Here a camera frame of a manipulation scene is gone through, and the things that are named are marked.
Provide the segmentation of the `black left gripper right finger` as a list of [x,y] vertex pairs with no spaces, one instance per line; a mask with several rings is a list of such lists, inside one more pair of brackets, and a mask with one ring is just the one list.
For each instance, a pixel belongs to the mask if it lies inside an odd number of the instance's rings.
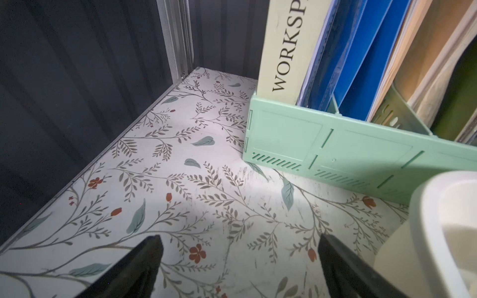
[[330,297],[406,297],[337,237],[322,235],[318,252]]

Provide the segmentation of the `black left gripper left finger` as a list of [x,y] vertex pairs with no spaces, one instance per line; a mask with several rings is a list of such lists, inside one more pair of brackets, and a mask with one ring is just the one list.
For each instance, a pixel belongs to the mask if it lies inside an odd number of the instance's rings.
[[164,247],[159,235],[145,238],[79,298],[149,298],[161,265]]

